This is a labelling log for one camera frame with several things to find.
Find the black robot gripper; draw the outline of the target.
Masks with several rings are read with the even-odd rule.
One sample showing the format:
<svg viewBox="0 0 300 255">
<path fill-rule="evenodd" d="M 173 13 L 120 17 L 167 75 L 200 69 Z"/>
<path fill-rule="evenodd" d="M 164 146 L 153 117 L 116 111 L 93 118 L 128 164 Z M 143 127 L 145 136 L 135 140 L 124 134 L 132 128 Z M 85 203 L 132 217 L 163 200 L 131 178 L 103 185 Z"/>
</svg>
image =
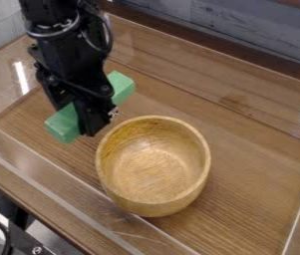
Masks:
<svg viewBox="0 0 300 255">
<path fill-rule="evenodd" d="M 81 135 L 96 136 L 111 124 L 117 107 L 105 73 L 112 52 L 107 29 L 29 31 L 28 35 L 36 40 L 29 53 L 36 59 L 37 79 L 54 109 L 75 102 Z"/>
</svg>

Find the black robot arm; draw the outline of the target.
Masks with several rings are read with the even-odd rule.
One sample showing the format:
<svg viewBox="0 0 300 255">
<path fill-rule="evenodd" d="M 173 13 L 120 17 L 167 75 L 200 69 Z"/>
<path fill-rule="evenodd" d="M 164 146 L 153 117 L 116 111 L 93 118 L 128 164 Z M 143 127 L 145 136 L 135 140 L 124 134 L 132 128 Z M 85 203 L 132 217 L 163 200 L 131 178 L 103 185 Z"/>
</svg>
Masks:
<svg viewBox="0 0 300 255">
<path fill-rule="evenodd" d="M 20 0 L 37 80 L 57 110 L 68 104 L 80 133 L 96 135 L 112 122 L 116 90 L 105 73 L 115 35 L 97 0 Z"/>
</svg>

